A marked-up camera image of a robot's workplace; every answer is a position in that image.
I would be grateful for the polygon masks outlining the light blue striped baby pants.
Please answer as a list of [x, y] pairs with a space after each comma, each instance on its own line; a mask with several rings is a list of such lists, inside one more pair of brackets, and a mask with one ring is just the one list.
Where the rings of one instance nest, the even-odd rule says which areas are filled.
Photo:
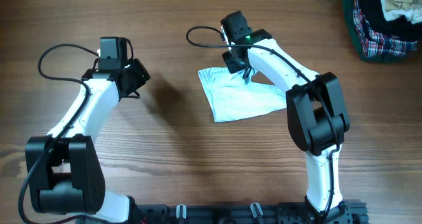
[[225, 67], [198, 71], [198, 77], [216, 123], [266, 115], [286, 108], [285, 93], [277, 86], [232, 79]]

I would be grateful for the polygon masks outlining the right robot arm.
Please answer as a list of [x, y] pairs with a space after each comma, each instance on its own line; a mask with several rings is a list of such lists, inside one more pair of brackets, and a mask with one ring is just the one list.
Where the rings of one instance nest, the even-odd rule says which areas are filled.
[[330, 221], [342, 201], [338, 160], [349, 130], [338, 78], [298, 63], [266, 30], [252, 30], [241, 11], [227, 15], [221, 25], [229, 48], [223, 54], [229, 71], [257, 70], [285, 94], [288, 130], [306, 157], [306, 203], [317, 221]]

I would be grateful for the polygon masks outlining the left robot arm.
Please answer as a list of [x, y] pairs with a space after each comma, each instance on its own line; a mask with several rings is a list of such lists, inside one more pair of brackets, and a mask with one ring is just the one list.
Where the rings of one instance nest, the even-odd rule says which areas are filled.
[[106, 189], [94, 143], [110, 111], [123, 98], [138, 99], [137, 90], [150, 75], [127, 38], [102, 37], [93, 54], [92, 68], [75, 81], [80, 91], [65, 116], [45, 136], [33, 136], [26, 144], [28, 174], [18, 198], [25, 223], [31, 222], [24, 212], [26, 193], [35, 212], [65, 215], [64, 222], [131, 220], [133, 198]]

